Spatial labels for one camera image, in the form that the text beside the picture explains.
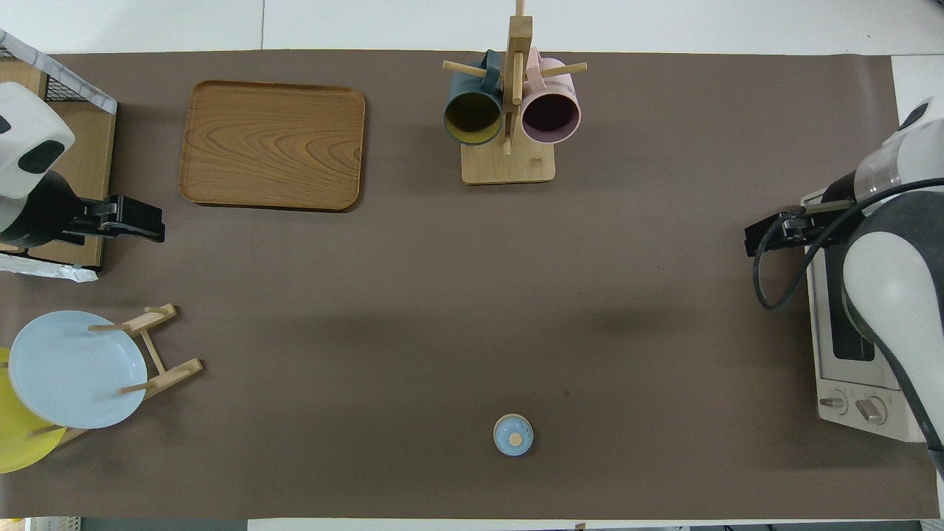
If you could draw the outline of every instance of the wooden tray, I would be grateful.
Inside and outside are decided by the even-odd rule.
[[[180,192],[214,206],[340,211],[361,190],[363,95],[204,81],[187,110]]]

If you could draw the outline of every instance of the small blue round object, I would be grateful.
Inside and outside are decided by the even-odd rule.
[[[534,442],[531,424],[516,413],[509,413],[498,419],[492,436],[498,449],[511,457],[525,454]]]

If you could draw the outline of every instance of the pink mug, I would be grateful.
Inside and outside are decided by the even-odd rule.
[[[528,54],[528,81],[521,100],[521,127],[540,144],[557,144],[570,138],[581,124],[581,107],[570,74],[541,77],[541,71],[562,62],[541,58],[537,48]]]

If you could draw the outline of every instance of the silver knob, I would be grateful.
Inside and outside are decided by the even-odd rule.
[[[884,424],[888,415],[885,404],[878,397],[855,401],[855,407],[862,414],[862,418],[869,424]]]
[[[841,408],[846,407],[846,401],[839,398],[819,399],[819,405],[824,407]]]

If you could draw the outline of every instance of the teal mug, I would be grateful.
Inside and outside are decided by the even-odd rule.
[[[443,125],[452,138],[467,146],[491,141],[501,130],[502,91],[498,52],[488,50],[481,63],[469,63],[485,70],[485,77],[455,72],[443,111]]]

